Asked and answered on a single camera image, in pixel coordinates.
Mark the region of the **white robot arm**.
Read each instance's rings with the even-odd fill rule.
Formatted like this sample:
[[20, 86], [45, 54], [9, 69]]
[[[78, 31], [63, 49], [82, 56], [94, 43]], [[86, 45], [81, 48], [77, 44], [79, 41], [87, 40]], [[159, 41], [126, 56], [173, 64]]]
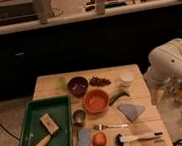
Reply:
[[150, 66], [143, 77], [154, 105], [158, 101], [157, 91], [166, 86], [171, 78], [182, 80], [182, 38], [175, 38], [152, 49], [148, 61]]

